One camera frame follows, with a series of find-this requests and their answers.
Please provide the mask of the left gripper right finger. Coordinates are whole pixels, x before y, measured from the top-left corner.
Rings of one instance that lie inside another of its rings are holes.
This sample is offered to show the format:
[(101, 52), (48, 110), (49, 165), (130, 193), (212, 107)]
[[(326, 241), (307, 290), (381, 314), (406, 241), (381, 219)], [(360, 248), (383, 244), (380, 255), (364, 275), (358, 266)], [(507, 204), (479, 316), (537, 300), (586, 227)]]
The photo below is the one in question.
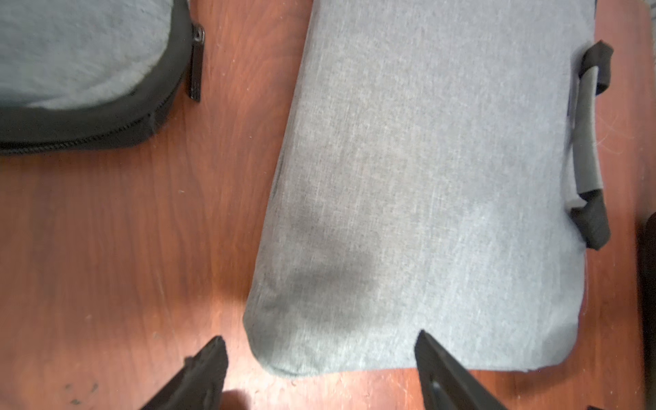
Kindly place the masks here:
[(507, 410), (425, 330), (418, 335), (414, 354), (426, 410)]

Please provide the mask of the grey laptop bag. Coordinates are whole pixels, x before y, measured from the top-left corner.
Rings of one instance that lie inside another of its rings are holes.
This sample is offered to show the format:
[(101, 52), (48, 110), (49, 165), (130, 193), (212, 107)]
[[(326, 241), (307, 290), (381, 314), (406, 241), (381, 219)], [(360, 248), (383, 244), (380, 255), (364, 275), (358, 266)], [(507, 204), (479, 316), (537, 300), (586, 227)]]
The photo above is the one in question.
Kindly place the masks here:
[(204, 45), (186, 1), (4, 1), (2, 154), (142, 143), (200, 100)]
[(592, 1), (316, 1), (244, 313), (287, 378), (532, 371), (577, 340)]

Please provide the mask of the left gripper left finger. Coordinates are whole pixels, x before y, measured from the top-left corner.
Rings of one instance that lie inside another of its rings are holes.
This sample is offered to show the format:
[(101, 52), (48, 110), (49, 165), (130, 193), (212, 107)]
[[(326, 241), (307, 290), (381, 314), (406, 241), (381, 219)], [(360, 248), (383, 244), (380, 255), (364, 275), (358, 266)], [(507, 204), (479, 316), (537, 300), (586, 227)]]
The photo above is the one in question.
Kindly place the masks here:
[(196, 355), (186, 357), (181, 370), (142, 409), (218, 409), (228, 364), (226, 343), (216, 336)]

